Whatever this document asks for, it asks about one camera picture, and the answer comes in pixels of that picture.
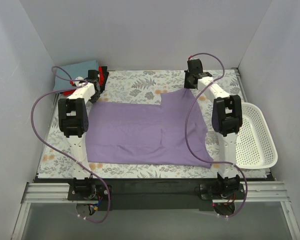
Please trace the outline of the purple t shirt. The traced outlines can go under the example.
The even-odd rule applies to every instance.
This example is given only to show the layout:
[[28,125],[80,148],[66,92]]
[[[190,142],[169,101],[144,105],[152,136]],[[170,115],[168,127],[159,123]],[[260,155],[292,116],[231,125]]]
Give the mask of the purple t shirt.
[[161,94],[161,104],[98,101],[89,112],[87,160],[108,164],[210,168],[207,126],[189,89]]

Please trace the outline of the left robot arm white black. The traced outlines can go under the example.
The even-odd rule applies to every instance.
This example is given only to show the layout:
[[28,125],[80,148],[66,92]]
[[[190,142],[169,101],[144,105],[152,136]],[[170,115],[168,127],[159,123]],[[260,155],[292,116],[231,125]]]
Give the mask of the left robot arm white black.
[[86,104],[96,102],[101,93],[100,74],[97,70],[88,71],[87,78],[77,77],[74,85],[78,87],[72,94],[58,101],[59,129],[69,143],[71,156],[76,162],[72,165],[73,193],[85,200],[96,196],[96,187],[88,163],[85,146],[89,118]]

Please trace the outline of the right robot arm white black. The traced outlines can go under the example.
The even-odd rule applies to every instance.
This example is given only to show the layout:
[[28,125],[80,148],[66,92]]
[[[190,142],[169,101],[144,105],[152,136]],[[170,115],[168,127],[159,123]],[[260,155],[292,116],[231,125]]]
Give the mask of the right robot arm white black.
[[184,88],[199,90],[199,94],[204,94],[212,103],[211,124],[219,143],[219,169],[215,183],[205,189],[212,196],[227,199],[240,190],[236,143],[243,124],[241,98],[231,95],[217,84],[225,75],[224,68],[222,75],[213,79],[209,72],[204,72],[201,60],[190,56],[184,73]]

